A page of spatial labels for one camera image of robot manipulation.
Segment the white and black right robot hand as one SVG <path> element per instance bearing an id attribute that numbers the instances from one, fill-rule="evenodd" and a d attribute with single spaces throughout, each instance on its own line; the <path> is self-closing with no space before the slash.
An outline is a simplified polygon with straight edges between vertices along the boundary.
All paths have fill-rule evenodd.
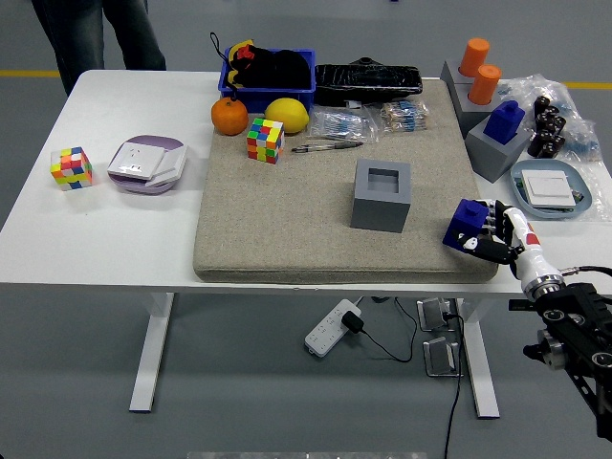
<path id="1" fill-rule="evenodd" d="M 498 200 L 463 199 L 443 243 L 463 253 L 508 265 L 531 301 L 564 286 L 560 270 L 543 255 L 531 224 L 519 208 Z"/>

